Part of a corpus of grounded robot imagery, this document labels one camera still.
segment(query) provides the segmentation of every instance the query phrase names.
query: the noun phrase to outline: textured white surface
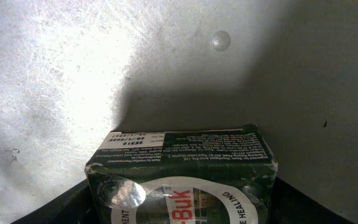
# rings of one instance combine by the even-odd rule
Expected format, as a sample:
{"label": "textured white surface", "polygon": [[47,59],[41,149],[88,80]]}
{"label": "textured white surface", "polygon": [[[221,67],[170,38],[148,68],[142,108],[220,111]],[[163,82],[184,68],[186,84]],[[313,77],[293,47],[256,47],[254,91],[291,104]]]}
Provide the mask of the textured white surface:
{"label": "textured white surface", "polygon": [[0,223],[83,180],[110,129],[246,123],[358,222],[358,1],[0,0]]}

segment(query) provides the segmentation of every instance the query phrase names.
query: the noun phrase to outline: white label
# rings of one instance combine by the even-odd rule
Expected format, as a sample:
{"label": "white label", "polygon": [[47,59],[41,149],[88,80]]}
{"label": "white label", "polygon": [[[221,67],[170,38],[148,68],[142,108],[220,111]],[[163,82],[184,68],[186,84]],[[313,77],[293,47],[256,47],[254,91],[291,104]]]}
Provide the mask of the white label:
{"label": "white label", "polygon": [[[255,206],[251,203],[251,201],[244,195],[239,189],[215,183],[208,180],[198,179],[194,177],[165,177],[157,180],[152,180],[150,182],[146,182],[141,184],[143,189],[146,191],[146,197],[153,197],[153,192],[155,189],[159,187],[163,187],[164,197],[167,200],[166,196],[169,195],[179,195],[179,196],[187,196],[187,190],[190,188],[196,188],[203,190],[211,195],[217,197],[226,207],[227,212],[229,214],[230,223],[232,224],[258,224],[258,213],[256,211]],[[168,193],[169,190],[174,191],[174,189],[180,190],[176,194]],[[195,217],[189,220],[173,220],[173,216],[177,215],[177,217],[183,218],[188,217],[188,212],[174,212],[173,207],[177,207],[176,204],[172,204],[171,201],[167,200],[168,210],[170,212],[170,223],[179,223],[179,224],[189,224],[195,223]],[[188,206],[185,202],[181,202],[178,206]],[[185,210],[184,207],[179,207],[178,211]],[[119,209],[113,208],[111,210],[111,223],[112,224],[136,224],[136,208],[130,209]],[[194,205],[192,205],[191,212],[194,214]]]}
{"label": "white label", "polygon": [[99,149],[126,149],[134,147],[160,147],[165,133],[109,133]]}

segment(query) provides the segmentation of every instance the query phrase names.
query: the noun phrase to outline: green box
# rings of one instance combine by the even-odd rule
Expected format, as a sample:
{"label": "green box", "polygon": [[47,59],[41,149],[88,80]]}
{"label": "green box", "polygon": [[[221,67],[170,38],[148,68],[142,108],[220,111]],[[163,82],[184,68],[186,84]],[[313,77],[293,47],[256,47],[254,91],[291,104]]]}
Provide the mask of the green box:
{"label": "green box", "polygon": [[267,223],[278,165],[256,125],[108,134],[85,167],[107,223]]}

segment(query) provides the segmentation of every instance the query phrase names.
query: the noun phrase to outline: box top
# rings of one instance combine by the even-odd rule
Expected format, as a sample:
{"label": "box top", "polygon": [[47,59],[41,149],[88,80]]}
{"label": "box top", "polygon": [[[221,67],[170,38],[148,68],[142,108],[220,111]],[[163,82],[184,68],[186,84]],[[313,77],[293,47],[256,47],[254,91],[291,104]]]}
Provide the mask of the box top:
{"label": "box top", "polygon": [[87,166],[130,168],[271,164],[273,154],[256,125],[210,131],[110,132]]}

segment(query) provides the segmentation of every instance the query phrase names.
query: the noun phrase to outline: circular logo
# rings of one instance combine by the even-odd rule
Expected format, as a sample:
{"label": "circular logo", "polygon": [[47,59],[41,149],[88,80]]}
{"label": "circular logo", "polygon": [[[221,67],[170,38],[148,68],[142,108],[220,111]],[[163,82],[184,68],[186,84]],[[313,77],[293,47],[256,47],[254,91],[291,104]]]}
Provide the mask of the circular logo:
{"label": "circular logo", "polygon": [[215,196],[224,205],[230,223],[258,224],[255,206],[243,192],[229,185],[194,177],[165,177],[143,183],[141,186],[145,190],[147,200],[155,201],[155,203],[143,206],[142,214],[138,213],[139,207],[131,209],[116,207],[111,210],[112,224],[122,222],[139,224],[138,221],[143,219],[149,221],[154,219],[153,222],[157,223],[166,218],[170,220],[170,223],[176,223],[181,219],[183,222],[194,223],[196,218],[197,220],[215,218],[214,213],[209,213],[209,215],[207,213],[207,217],[203,216],[203,208],[212,205],[204,203],[204,197],[207,197],[207,194]]}
{"label": "circular logo", "polygon": [[103,177],[95,185],[95,199],[109,208],[136,208],[146,199],[143,187],[125,177]]}

